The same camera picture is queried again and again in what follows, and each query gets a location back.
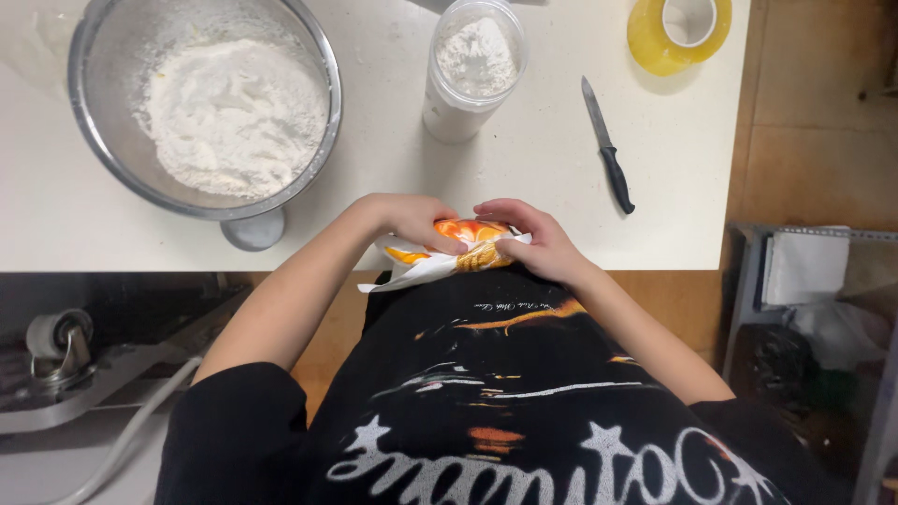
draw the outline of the orange packaging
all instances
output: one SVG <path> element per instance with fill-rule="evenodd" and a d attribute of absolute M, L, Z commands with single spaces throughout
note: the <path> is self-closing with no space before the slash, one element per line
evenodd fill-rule
<path fill-rule="evenodd" d="M 411 244 L 396 235 L 384 235 L 374 241 L 374 246 L 393 261 L 390 282 L 377 286 L 359 284 L 362 292 L 392 291 L 408 288 L 454 273 L 480 271 L 504 267 L 512 259 L 496 250 L 496 241 L 510 238 L 530 243 L 530 234 L 516 235 L 505 223 L 478 221 L 477 219 L 446 219 L 434 223 L 434 229 L 442 235 L 457 238 L 468 245 L 468 252 L 452 256 L 423 245 Z"/>

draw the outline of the flour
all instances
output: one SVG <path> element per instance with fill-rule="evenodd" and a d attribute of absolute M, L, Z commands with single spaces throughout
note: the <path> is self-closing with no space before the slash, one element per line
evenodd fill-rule
<path fill-rule="evenodd" d="M 159 162 L 177 181 L 261 199 L 312 160 L 328 100 L 313 67 L 244 39 L 171 54 L 150 76 L 141 111 Z"/>
<path fill-rule="evenodd" d="M 448 24 L 436 43 L 436 62 L 453 86 L 474 96 L 502 93 L 515 83 L 515 52 L 496 20 Z"/>

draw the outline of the hand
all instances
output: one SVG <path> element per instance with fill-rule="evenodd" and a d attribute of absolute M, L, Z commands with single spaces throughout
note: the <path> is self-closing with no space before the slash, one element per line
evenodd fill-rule
<path fill-rule="evenodd" d="M 520 261 L 533 274 L 570 287 L 595 267 L 568 238 L 558 221 L 519 199 L 492 199 L 474 206 L 477 219 L 502 221 L 533 235 L 530 245 L 502 239 L 496 249 Z"/>
<path fill-rule="evenodd" d="M 434 222 L 455 219 L 458 212 L 439 199 L 424 195 L 371 193 L 359 199 L 366 214 L 378 220 L 378 233 L 394 233 L 413 244 L 433 247 L 441 253 L 463 254 L 468 246 L 459 240 L 440 235 Z"/>

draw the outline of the stainless steel bowl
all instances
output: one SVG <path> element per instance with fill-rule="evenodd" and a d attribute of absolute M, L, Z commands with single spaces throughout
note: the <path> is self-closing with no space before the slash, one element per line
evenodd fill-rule
<path fill-rule="evenodd" d="M 274 40 L 306 50 L 330 89 L 330 115 L 312 161 L 281 192 L 261 199 L 215 195 L 171 177 L 141 129 L 137 109 L 161 58 L 197 34 L 214 41 Z M 75 118 L 93 152 L 133 192 L 193 217 L 229 221 L 278 208 L 314 180 L 339 130 L 337 59 L 324 30 L 299 0 L 92 0 L 75 30 L 68 62 Z"/>

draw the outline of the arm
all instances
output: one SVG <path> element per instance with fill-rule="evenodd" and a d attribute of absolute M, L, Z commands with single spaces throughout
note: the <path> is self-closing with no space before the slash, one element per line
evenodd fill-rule
<path fill-rule="evenodd" d="M 506 221 L 533 234 L 530 245 L 500 240 L 496 248 L 534 274 L 567 288 L 631 357 L 687 405 L 734 398 L 705 361 L 649 315 L 570 242 L 558 222 L 521 200 L 495 199 L 474 207 L 478 219 Z"/>
<path fill-rule="evenodd" d="M 452 217 L 458 217 L 454 210 L 425 196 L 371 194 L 357 200 L 253 291 L 209 349 L 193 384 L 257 361 L 289 371 L 377 236 L 395 233 L 444 253 L 463 253 L 463 243 L 433 228 L 435 220 Z"/>

